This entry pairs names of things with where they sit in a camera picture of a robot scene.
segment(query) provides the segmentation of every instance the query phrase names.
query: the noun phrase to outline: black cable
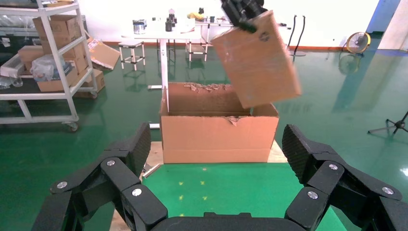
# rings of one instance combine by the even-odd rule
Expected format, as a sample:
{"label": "black cable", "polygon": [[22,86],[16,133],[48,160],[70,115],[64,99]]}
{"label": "black cable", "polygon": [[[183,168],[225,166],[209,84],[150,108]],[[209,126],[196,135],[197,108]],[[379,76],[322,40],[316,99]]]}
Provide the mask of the black cable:
{"label": "black cable", "polygon": [[292,41],[292,36],[293,36],[293,33],[294,33],[294,27],[296,26],[296,17],[297,16],[295,14],[294,17],[293,17],[293,29],[292,29],[291,37],[289,38],[288,48],[289,48],[289,46],[291,44],[291,41]]}
{"label": "black cable", "polygon": [[303,28],[302,28],[302,32],[300,33],[299,40],[297,42],[296,48],[294,49],[293,55],[296,54],[297,48],[299,47],[300,39],[302,38],[303,31],[305,30],[305,22],[306,22],[306,17],[303,15]]}

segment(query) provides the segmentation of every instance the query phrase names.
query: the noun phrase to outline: metal screw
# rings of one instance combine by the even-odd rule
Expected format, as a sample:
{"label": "metal screw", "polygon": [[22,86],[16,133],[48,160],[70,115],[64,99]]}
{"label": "metal screw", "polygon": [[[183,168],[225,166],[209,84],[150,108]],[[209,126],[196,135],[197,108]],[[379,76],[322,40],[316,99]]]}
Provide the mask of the metal screw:
{"label": "metal screw", "polygon": [[107,166],[112,166],[112,165],[114,165],[114,164],[115,164],[115,161],[114,161],[114,160],[110,160],[110,161],[106,162],[106,165],[107,165]]}
{"label": "metal screw", "polygon": [[68,182],[66,182],[66,181],[59,182],[57,184],[57,188],[59,188],[59,189],[65,188],[67,184],[68,184]]}
{"label": "metal screw", "polygon": [[330,164],[329,167],[330,167],[331,169],[333,169],[333,170],[337,170],[337,169],[338,169],[337,165],[333,165],[333,164]]}
{"label": "metal screw", "polygon": [[312,199],[318,199],[318,197],[319,197],[318,194],[315,193],[314,191],[308,192],[307,195]]}
{"label": "metal screw", "polygon": [[384,193],[386,193],[386,194],[394,194],[394,191],[392,189],[390,189],[390,188],[383,187],[382,189],[383,189]]}
{"label": "metal screw", "polygon": [[132,191],[133,196],[139,196],[141,194],[141,189],[135,189]]}

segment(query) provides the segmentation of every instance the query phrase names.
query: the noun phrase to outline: blue wall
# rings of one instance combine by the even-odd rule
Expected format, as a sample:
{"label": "blue wall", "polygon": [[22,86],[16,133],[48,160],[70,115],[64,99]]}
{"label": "blue wall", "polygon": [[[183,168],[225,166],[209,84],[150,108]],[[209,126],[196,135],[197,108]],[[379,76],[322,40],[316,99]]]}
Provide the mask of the blue wall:
{"label": "blue wall", "polygon": [[367,28],[367,32],[373,31],[385,32],[388,24],[393,17],[400,0],[379,0],[377,8],[375,8],[371,21]]}

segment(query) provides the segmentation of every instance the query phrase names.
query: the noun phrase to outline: plastic bag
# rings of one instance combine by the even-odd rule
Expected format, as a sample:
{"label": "plastic bag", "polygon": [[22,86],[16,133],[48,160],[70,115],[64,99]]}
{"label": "plastic bag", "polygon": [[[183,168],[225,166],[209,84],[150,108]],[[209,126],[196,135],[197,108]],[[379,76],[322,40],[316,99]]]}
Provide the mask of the plastic bag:
{"label": "plastic bag", "polygon": [[[60,59],[65,69],[65,61],[62,59],[62,57],[60,57]],[[55,64],[52,54],[46,54],[34,60],[30,72],[34,77],[34,80],[37,82],[59,79],[57,65]]]}
{"label": "plastic bag", "polygon": [[31,16],[0,15],[1,27],[34,28]]}

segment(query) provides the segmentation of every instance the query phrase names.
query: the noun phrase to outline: caster wheel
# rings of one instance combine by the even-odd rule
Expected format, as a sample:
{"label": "caster wheel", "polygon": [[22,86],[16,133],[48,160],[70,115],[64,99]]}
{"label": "caster wheel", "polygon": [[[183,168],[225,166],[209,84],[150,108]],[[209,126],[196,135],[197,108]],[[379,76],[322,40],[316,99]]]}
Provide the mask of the caster wheel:
{"label": "caster wheel", "polygon": [[91,92],[91,94],[93,99],[96,99],[98,97],[98,94],[96,92]]}
{"label": "caster wheel", "polygon": [[79,128],[78,123],[70,123],[70,124],[68,124],[68,126],[69,126],[69,131],[70,132],[78,131],[78,128]]}

